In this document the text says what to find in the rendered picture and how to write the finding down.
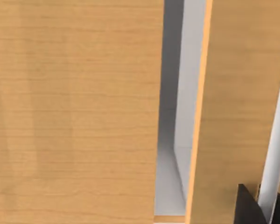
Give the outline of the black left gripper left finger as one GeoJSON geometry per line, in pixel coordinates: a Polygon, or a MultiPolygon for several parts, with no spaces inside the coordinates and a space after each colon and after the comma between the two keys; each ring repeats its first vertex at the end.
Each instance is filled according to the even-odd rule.
{"type": "Polygon", "coordinates": [[[244,184],[238,185],[234,224],[267,224],[261,208],[244,184]]]}

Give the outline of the plain wooden cupboard door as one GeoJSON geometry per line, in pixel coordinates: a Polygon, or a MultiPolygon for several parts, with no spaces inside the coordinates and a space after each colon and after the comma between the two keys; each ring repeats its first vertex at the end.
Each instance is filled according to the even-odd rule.
{"type": "Polygon", "coordinates": [[[164,0],[0,0],[0,224],[153,224],[164,0]]]}

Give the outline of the long metal door handle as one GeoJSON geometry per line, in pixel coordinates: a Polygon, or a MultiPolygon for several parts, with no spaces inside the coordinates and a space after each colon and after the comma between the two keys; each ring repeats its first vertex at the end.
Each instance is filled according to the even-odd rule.
{"type": "Polygon", "coordinates": [[[271,224],[280,186],[280,90],[266,154],[258,205],[267,224],[271,224]]]}

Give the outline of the wooden cupboard door with handle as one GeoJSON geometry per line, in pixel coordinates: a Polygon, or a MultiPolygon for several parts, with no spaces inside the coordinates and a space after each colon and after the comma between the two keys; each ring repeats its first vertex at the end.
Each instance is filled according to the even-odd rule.
{"type": "Polygon", "coordinates": [[[280,88],[280,0],[206,0],[185,224],[256,196],[280,88]]]}

